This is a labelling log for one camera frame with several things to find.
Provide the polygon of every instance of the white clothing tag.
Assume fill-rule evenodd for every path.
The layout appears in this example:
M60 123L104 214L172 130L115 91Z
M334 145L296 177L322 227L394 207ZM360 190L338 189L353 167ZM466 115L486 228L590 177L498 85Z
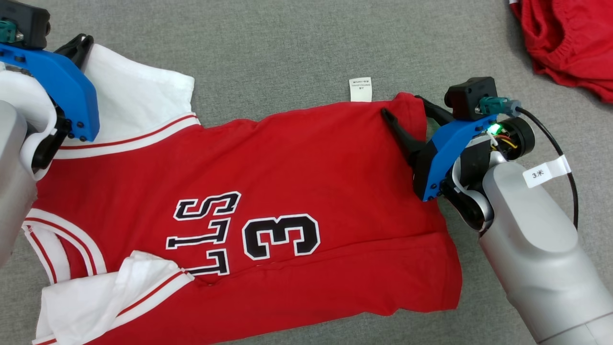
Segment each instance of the white clothing tag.
M548 161L532 169L524 171L524 179L528 188L543 184L554 177L566 175L571 172L566 156L559 156L556 160Z
M352 102L372 102L373 84L370 77L349 79L349 92Z

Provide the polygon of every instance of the white sleeve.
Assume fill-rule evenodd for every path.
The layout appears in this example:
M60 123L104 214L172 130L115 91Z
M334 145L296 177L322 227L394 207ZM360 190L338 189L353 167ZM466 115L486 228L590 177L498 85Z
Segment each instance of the white sleeve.
M118 272L44 288L32 343L85 344L145 314L191 281L176 263L135 251Z

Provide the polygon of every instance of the gray fabric surface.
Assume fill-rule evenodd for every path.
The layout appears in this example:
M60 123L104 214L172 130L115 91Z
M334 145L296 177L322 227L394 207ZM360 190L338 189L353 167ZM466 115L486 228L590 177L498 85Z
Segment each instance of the gray fabric surface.
M613 290L613 107L533 75L508 0L27 2L51 12L51 49L83 32L132 60L194 76L193 108L205 126L346 101L353 77L372 77L374 100L408 91L442 104L448 86L493 76L499 94L521 99L565 149L579 187L583 246ZM522 160L529 167L555 157L537 135ZM546 188L570 213L567 181ZM236 344L532 344L475 234L446 201L440 205L462 262L458 310L362 314ZM0 343L32 340L46 281L20 236L0 269Z

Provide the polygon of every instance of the red shorts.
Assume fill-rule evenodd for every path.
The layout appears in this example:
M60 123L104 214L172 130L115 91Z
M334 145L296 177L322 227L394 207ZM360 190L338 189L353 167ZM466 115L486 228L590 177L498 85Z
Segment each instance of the red shorts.
M511 9L537 74L613 103L613 1L520 0Z

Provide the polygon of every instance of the red and white shirt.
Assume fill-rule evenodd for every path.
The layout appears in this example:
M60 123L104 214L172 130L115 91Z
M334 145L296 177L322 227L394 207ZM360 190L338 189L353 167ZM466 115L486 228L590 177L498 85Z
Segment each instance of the red and white shirt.
M114 53L96 49L88 68L101 55L103 67L118 65L109 63L120 60ZM173 279L184 284L125 298L114 311L148 300L152 307L131 308L129 321L93 340L57 332L53 325L66 323L46 317L36 343L215 343L361 312L457 306L461 270L444 219L436 202L414 195L411 168L380 115L388 108L425 139L420 99L400 93L203 128L188 107L188 77L123 63L132 64L121 70L130 75L124 86L139 90L129 86L133 77L153 94L133 98L104 86L119 76L88 77L113 111L129 102L134 118L149 122L114 116L109 124L125 123L113 133L101 105L105 132L61 148L24 229L52 282L121 272L136 250L176 263ZM177 85L182 91L156 93ZM67 308L78 309L77 300Z

